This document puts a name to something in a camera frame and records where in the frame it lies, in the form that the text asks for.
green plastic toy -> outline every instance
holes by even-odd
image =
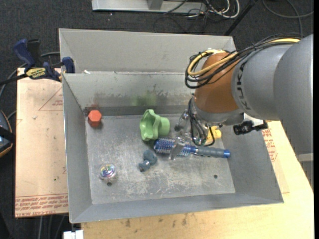
[[[160,136],[167,136],[169,129],[169,120],[155,114],[152,109],[146,110],[141,118],[140,130],[143,141],[156,140]]]

black floor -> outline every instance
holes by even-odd
[[[18,40],[39,38],[42,53],[59,51],[59,28],[224,35],[234,22],[233,19],[216,15],[195,19],[176,14],[93,12],[91,1],[0,0],[0,81],[5,80],[21,64],[12,51]],[[239,0],[241,8],[249,1]],[[276,13],[288,16],[308,14],[314,9],[314,0],[264,0],[264,3]],[[303,36],[312,34],[314,15],[301,18],[278,16],[266,9],[262,0],[259,0],[231,35],[234,36],[236,47],[241,49],[269,35],[283,32],[298,32]],[[16,83],[10,83],[0,97],[0,110],[9,115],[15,109]],[[12,116],[13,131],[14,119],[15,116]],[[14,218],[14,162],[14,149],[0,158],[0,239],[10,235],[14,239],[38,238],[40,223],[41,238],[49,238],[49,227],[51,238],[58,230],[75,229],[68,223],[67,217],[59,215],[43,217],[42,221],[40,218]]]

cardboard sheet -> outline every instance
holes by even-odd
[[[15,217],[68,212],[62,85],[17,82]]]

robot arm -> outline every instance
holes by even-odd
[[[276,35],[240,51],[201,52],[191,58],[185,83],[195,89],[187,112],[197,125],[190,137],[196,145],[205,145],[211,126],[238,128],[248,115],[280,120],[295,153],[313,153],[313,35]]]

blue clamp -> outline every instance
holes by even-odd
[[[42,67],[35,67],[35,60],[28,51],[26,39],[18,41],[14,45],[13,51],[17,57],[26,64],[24,74],[29,78],[34,80],[51,79],[54,81],[61,81],[61,74],[55,71],[54,68],[51,68],[48,62],[44,62]],[[75,73],[75,66],[70,57],[64,57],[61,65],[65,66],[65,71],[63,71],[63,73]]]

